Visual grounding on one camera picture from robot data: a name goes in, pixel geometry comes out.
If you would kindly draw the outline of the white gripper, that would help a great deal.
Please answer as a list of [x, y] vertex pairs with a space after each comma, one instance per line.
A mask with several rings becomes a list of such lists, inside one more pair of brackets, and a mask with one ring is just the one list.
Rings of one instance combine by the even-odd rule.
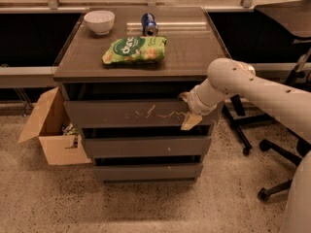
[[209, 115], [214, 111], [217, 106], [205, 105], [198, 97], [197, 94], [198, 86], [196, 85], [190, 92], [182, 92], [179, 94], [184, 102], [188, 102], [190, 112], [187, 112], [184, 122], [182, 123], [181, 129], [184, 131], [191, 130], [198, 123], [201, 122], [202, 116]]

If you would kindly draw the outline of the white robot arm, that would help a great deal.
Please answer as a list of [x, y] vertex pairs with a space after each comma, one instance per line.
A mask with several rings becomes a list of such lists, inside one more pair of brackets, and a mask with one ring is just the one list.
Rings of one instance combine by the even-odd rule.
[[[207, 68], [207, 79], [181, 95], [189, 111], [182, 128], [190, 130], [220, 102], [241, 95], [311, 144], [311, 93], [256, 76], [252, 65], [218, 58]], [[311, 152], [297, 161], [280, 233], [311, 233]]]

